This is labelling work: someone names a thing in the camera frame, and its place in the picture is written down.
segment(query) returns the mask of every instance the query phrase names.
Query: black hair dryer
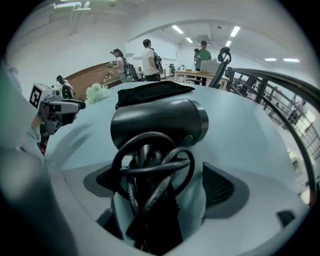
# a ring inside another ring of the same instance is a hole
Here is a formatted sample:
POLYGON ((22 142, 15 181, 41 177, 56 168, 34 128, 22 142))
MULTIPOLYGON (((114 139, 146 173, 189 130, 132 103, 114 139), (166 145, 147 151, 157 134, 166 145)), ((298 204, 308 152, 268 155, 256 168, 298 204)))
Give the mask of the black hair dryer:
POLYGON ((207 112, 198 102, 174 99, 120 107, 110 129, 112 141, 119 149, 146 132, 166 134, 177 146, 190 147, 205 137, 208 127, 207 112))

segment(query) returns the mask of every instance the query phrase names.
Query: white fluffy object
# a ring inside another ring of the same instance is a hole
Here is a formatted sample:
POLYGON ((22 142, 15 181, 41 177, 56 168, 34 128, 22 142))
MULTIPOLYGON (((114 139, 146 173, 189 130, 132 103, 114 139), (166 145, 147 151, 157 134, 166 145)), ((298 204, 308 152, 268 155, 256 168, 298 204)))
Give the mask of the white fluffy object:
POLYGON ((110 96, 110 91, 102 87, 99 83, 94 83, 91 87, 86 89, 86 102, 89 104, 96 103, 105 97, 110 96))

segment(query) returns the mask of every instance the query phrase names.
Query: black bag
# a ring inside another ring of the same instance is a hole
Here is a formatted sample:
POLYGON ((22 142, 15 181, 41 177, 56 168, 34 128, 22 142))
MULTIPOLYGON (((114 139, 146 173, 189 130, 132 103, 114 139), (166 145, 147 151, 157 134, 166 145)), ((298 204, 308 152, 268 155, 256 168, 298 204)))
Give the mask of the black bag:
POLYGON ((194 89, 172 81, 153 82, 132 89, 122 89, 118 91, 118 103, 115 105, 115 109, 188 93, 194 89))

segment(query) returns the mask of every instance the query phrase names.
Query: white shirt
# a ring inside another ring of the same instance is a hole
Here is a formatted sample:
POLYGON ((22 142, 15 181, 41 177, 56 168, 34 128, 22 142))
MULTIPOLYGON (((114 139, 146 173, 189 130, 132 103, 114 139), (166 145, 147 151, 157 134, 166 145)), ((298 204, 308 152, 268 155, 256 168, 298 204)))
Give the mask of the white shirt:
POLYGON ((120 68, 118 68, 118 73, 123 73, 125 72, 124 67, 125 67, 125 62, 124 59, 121 57, 116 58, 116 63, 118 64, 120 62, 120 68))
POLYGON ((149 62, 149 58, 152 58, 152 61, 153 61, 154 57, 155 57, 155 53, 152 49, 144 48, 141 54, 141 60, 142 60, 143 73, 145 76, 151 76, 157 73, 155 69, 151 67, 149 62))

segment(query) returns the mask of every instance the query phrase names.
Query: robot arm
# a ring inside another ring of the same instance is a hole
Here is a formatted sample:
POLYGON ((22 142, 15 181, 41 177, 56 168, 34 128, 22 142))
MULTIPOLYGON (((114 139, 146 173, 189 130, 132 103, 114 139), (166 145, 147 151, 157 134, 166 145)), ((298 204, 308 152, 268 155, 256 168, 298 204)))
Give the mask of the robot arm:
POLYGON ((60 127, 71 124, 76 113, 86 107, 82 101, 62 99, 59 90, 42 83, 33 84, 29 102, 44 122, 45 136, 53 135, 60 127))

